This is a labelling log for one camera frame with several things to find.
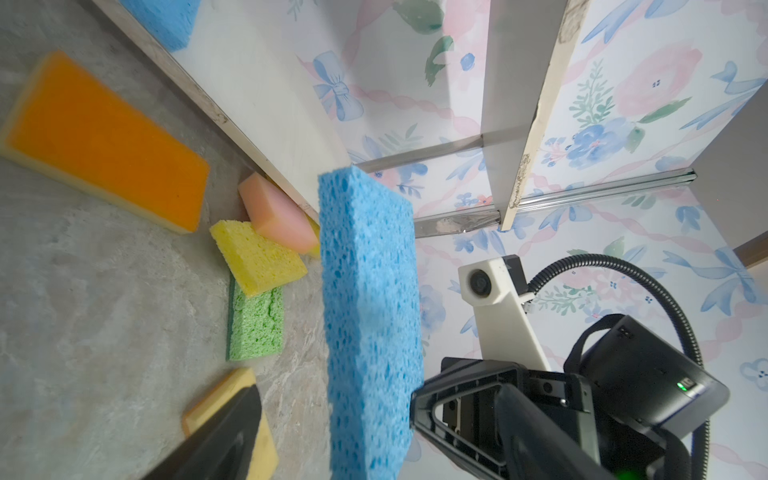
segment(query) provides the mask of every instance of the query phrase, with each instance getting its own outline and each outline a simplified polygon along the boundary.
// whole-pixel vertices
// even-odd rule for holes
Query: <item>brown wooden trim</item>
[[[768,231],[733,249],[746,268],[768,260]]]

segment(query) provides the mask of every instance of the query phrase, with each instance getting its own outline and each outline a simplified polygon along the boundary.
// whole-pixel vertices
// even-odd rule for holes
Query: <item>floral wallpaper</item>
[[[353,163],[480,133],[490,0],[270,0]],[[372,174],[417,217],[490,204],[482,151]]]
[[[592,2],[526,195],[691,165],[768,77],[768,2]]]
[[[642,267],[680,303],[707,370],[731,392],[712,418],[709,478],[768,475],[768,296],[686,187],[521,214],[508,232],[487,228],[423,238],[416,251],[427,378],[439,373],[445,356],[480,357],[472,308],[460,295],[459,266],[515,253],[530,279],[555,260],[590,252]],[[609,313],[630,314],[679,346],[655,299],[612,270],[564,273],[537,295],[528,315],[551,368],[561,370],[584,329]],[[471,478],[418,436],[399,477]]]

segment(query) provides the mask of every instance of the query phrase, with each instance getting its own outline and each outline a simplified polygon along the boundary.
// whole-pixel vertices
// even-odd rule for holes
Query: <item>marble surface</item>
[[[141,478],[180,417],[252,366],[275,479],[329,478],[320,264],[285,289],[285,348],[225,361],[227,266],[207,232],[244,218],[255,165],[90,2],[0,4],[0,121],[60,48],[211,166],[200,228],[179,236],[0,158],[0,478]]]

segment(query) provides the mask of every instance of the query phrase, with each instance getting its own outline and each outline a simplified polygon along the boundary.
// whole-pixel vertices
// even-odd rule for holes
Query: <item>orange sponge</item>
[[[253,174],[237,189],[256,233],[298,253],[317,246],[305,213],[266,178]]]
[[[178,233],[197,229],[208,164],[60,51],[17,100],[0,154]]]

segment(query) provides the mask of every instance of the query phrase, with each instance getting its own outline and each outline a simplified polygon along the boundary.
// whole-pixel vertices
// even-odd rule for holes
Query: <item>camera lens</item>
[[[491,294],[491,279],[488,278],[488,274],[482,270],[476,270],[472,272],[469,277],[469,288],[477,296],[488,296]]]

